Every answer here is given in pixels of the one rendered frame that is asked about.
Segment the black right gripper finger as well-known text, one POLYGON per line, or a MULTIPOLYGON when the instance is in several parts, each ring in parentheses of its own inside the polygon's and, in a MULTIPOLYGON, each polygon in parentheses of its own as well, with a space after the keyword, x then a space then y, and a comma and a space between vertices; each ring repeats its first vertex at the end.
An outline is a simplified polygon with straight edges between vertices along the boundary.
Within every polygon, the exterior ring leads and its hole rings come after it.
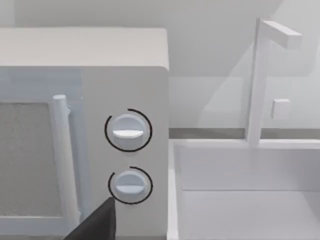
POLYGON ((116 240, 116 201, 109 197, 63 240, 116 240))

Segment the small white microwave knob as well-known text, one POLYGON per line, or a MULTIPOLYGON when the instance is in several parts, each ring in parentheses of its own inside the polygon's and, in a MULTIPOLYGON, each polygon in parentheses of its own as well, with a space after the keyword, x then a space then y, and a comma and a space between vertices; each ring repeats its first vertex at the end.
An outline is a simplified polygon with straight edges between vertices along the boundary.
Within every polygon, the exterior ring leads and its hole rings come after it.
POLYGON ((113 172, 107 181, 110 195, 124 205, 138 205, 153 193, 151 176, 142 168, 130 166, 120 173, 113 172))

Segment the large white microwave knob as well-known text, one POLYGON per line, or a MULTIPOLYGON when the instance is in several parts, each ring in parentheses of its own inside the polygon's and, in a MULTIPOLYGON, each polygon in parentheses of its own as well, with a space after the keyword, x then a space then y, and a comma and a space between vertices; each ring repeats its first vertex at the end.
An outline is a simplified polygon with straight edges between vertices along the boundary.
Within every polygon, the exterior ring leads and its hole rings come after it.
POLYGON ((153 137, 153 126, 142 111, 128 108, 127 112, 108 116, 104 123, 104 136, 116 150, 135 153, 145 148, 153 137))

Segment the microwave door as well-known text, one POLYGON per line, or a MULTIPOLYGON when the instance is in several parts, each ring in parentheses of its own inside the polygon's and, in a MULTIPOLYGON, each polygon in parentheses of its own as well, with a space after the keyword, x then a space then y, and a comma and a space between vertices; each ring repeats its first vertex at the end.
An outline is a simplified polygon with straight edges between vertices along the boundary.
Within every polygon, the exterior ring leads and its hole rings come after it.
POLYGON ((74 67, 0 67, 0 239, 63 237, 53 96, 65 95, 80 221, 88 201, 82 72, 74 67))

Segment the white sink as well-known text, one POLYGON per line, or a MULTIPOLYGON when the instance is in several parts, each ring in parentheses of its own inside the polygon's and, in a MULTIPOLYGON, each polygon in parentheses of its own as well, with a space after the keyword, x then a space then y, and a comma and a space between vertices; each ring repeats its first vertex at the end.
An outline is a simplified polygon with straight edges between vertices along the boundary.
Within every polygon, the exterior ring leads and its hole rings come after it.
POLYGON ((167 240, 320 240, 320 140, 171 139, 167 240))

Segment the pale microwave oven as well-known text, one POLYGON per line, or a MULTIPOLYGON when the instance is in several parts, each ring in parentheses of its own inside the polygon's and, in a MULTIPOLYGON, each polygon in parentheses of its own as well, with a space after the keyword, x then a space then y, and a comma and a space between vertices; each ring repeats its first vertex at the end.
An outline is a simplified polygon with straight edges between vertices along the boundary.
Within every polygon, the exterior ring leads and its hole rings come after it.
MULTIPOLYGON (((1 67, 81 70, 86 160, 80 180, 85 186, 82 197, 87 199, 87 208, 81 213, 79 224, 112 197, 108 190, 110 175, 135 166, 151 176, 153 192, 137 205, 115 200, 115 240, 167 240, 169 51, 166 30, 0 27, 1 67), (108 116, 118 116, 128 108, 147 115, 153 127, 151 141, 138 152, 115 149, 104 134, 108 116)), ((67 235, 0 240, 64 240, 67 235)))

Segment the tall white tap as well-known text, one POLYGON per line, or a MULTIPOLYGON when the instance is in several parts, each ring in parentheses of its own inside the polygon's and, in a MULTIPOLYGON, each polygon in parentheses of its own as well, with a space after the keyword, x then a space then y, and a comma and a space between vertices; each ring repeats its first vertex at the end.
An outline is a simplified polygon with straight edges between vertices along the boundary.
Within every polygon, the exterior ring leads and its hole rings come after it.
POLYGON ((245 140, 250 148, 257 148, 261 139, 271 42, 286 50, 300 50, 302 41, 301 33, 271 18, 258 18, 256 20, 250 71, 250 95, 245 127, 245 140))

